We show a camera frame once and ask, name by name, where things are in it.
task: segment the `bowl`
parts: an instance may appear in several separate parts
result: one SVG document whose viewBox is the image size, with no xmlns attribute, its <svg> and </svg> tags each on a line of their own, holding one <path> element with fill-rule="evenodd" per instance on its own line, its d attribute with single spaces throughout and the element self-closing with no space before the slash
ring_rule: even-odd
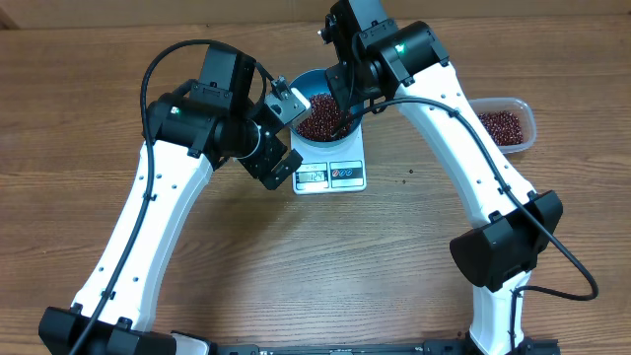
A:
<svg viewBox="0 0 631 355">
<path fill-rule="evenodd" d="M 498 146 L 503 154 L 511 154 L 524 151 L 534 144 L 536 140 L 536 122 L 530 106 L 517 98 L 488 98 L 469 100 L 469 104 L 475 114 L 498 112 L 506 110 L 513 113 L 520 121 L 524 143 Z"/>
<path fill-rule="evenodd" d="M 308 72 L 305 72 L 299 75 L 296 79 L 294 79 L 294 81 L 289 85 L 289 87 L 298 89 L 301 92 L 301 94 L 303 94 L 303 96 L 307 98 L 307 100 L 313 95 L 318 95 L 318 94 L 330 95 L 331 92 L 328 90 L 328 85 L 326 84 L 326 77 L 324 76 L 324 73 L 325 73 L 325 69 L 310 70 Z M 362 108 L 364 108 L 363 103 L 352 106 L 350 111 L 351 113 L 356 113 Z M 304 143 L 309 144 L 314 147 L 318 147 L 318 148 L 330 148 L 330 147 L 340 145 L 344 142 L 350 141 L 352 137 L 355 137 L 359 132 L 357 128 L 359 128 L 362 119 L 363 117 L 360 117 L 359 119 L 356 119 L 353 122 L 353 124 L 351 125 L 351 130 L 348 133 L 348 135 L 346 135 L 346 137 L 338 139 L 333 142 L 315 142 L 311 139 L 307 139 L 301 136 L 300 134 L 298 134 L 295 124 L 290 124 L 289 127 L 291 131 Z"/>
</svg>

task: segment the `wood grain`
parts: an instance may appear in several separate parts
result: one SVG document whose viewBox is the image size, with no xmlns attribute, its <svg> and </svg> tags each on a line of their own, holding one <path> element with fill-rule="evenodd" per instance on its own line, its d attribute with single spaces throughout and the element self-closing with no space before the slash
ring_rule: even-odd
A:
<svg viewBox="0 0 631 355">
<path fill-rule="evenodd" d="M 586 304 L 526 295 L 527 334 L 560 339 L 564 354 L 627 354 L 630 18 L 430 25 L 468 97 L 520 97 L 532 106 L 537 141 L 511 160 L 540 191 L 559 193 L 565 214 L 556 234 L 600 285 L 600 298 Z M 334 62 L 318 27 L 0 33 L 0 353 L 45 353 L 36 334 L 44 308 L 69 306 L 105 248 L 136 170 L 138 88 L 151 59 L 178 40 L 209 37 L 291 79 Z M 161 63 L 150 98 L 197 77 L 203 52 L 183 49 Z M 298 197 L 289 183 L 265 190 L 236 164 L 217 172 L 175 249 L 156 330 L 262 345 L 465 332 L 470 286 L 448 245 L 468 226 L 454 188 L 395 109 L 368 117 L 364 133 L 362 193 Z M 532 283 L 587 292 L 553 248 Z"/>
<path fill-rule="evenodd" d="M 0 0 L 21 29 L 318 21 L 337 0 Z M 631 0 L 386 0 L 396 19 L 623 15 Z"/>
</svg>

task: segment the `red bean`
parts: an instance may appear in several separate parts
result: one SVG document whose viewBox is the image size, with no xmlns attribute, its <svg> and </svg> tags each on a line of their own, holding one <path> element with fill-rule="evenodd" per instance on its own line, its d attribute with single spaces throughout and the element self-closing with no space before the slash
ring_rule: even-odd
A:
<svg viewBox="0 0 631 355">
<path fill-rule="evenodd" d="M 351 130 L 351 124 L 339 130 L 333 138 L 333 130 L 341 120 L 342 112 L 330 94 L 318 94 L 309 98 L 312 103 L 312 115 L 298 125 L 296 131 L 301 136 L 315 142 L 333 142 L 346 137 Z"/>
<path fill-rule="evenodd" d="M 518 117 L 509 111 L 480 113 L 477 115 L 495 144 L 509 146 L 524 143 L 524 134 Z"/>
</svg>

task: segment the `digital display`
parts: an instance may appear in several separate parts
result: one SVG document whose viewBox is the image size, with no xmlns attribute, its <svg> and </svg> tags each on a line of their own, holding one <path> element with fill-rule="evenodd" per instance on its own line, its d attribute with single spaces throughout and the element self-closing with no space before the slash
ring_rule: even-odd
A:
<svg viewBox="0 0 631 355">
<path fill-rule="evenodd" d="M 326 181 L 326 172 L 298 173 L 299 182 L 321 182 Z"/>
</svg>

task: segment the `blue bowl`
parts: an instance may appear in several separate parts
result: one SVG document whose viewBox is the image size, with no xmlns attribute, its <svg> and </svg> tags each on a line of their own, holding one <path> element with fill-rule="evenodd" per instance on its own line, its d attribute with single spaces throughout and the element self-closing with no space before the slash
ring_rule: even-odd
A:
<svg viewBox="0 0 631 355">
<path fill-rule="evenodd" d="M 325 69 L 314 69 L 314 70 L 305 72 L 299 75 L 296 79 L 294 79 L 294 81 L 289 85 L 289 87 L 298 89 L 301 92 L 301 94 L 303 94 L 303 96 L 307 98 L 307 100 L 313 95 L 331 94 L 331 92 L 328 90 L 328 85 L 326 85 L 326 77 L 324 76 L 324 72 L 325 72 Z M 352 106 L 350 111 L 351 113 L 356 113 L 362 108 L 364 108 L 363 103 Z M 310 144 L 316 147 L 331 147 L 331 146 L 340 144 L 341 142 L 345 141 L 347 138 L 351 136 L 354 136 L 353 133 L 355 133 L 355 131 L 357 130 L 357 127 L 359 127 L 362 119 L 363 117 L 356 119 L 353 122 L 353 125 L 351 125 L 351 130 L 348 133 L 348 135 L 346 135 L 346 137 L 342 139 L 338 139 L 333 142 L 315 142 L 311 139 L 307 139 L 301 136 L 300 134 L 298 134 L 298 132 L 296 131 L 296 127 L 294 127 L 294 125 L 290 125 L 290 129 L 292 130 L 292 132 L 294 132 L 294 134 L 296 134 L 296 136 L 300 137 L 300 139 L 306 142 L 307 144 Z"/>
</svg>

